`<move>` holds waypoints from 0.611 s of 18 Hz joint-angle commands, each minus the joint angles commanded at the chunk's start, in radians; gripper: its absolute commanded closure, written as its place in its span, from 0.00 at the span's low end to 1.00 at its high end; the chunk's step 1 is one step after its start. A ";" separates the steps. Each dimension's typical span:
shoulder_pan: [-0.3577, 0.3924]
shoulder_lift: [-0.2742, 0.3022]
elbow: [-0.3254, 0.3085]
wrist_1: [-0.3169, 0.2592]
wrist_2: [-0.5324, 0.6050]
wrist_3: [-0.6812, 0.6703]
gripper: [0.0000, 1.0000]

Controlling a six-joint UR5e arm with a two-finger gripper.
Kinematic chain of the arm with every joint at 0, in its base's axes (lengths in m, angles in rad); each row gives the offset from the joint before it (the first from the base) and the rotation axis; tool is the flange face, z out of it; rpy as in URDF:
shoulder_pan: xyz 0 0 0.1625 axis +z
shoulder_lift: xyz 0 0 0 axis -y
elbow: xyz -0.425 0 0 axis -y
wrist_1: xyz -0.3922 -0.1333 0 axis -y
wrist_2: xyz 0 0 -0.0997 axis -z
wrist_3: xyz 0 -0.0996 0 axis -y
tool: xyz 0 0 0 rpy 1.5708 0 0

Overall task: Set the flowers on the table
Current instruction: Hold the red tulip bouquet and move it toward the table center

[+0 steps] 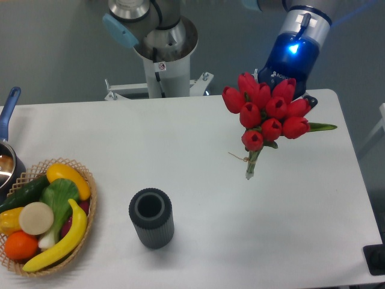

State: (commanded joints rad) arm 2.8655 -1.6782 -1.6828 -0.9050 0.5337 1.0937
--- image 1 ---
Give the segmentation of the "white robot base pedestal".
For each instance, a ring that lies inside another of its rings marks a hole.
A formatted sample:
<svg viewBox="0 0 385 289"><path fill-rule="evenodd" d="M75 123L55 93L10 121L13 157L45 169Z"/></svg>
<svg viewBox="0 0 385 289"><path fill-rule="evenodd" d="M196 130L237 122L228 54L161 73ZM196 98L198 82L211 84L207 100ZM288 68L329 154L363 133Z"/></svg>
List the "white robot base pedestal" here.
<svg viewBox="0 0 385 289"><path fill-rule="evenodd" d="M175 61L154 62L142 58L145 83L110 85L105 80L106 101L117 101L144 95L150 99L207 96L208 87L214 80L210 72L203 72L197 79L191 78L191 56Z"/></svg>

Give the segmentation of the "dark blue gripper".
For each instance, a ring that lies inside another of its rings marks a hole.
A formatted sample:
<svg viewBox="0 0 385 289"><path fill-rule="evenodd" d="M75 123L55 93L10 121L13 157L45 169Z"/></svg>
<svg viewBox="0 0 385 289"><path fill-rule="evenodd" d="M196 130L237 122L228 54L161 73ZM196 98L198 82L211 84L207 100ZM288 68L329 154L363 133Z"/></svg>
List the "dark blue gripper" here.
<svg viewBox="0 0 385 289"><path fill-rule="evenodd" d="M319 47L314 42L296 38L294 33L280 34L272 48L265 66L257 74L259 83L266 83L271 89L282 81L296 80L294 98L306 92L306 82L319 55ZM317 98L304 95L311 108L318 104Z"/></svg>

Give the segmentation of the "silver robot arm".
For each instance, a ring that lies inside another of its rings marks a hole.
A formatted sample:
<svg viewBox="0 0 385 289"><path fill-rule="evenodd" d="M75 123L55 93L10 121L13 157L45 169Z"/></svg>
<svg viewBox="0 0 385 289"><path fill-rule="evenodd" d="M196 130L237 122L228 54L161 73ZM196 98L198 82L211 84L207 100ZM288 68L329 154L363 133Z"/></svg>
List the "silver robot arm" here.
<svg viewBox="0 0 385 289"><path fill-rule="evenodd" d="M262 67L285 18L279 11L249 10L240 1L183 1L181 9L199 35L192 72L213 73L215 94L238 72ZM334 90L350 114L383 103L383 25L383 1L339 1L308 88Z"/></svg>

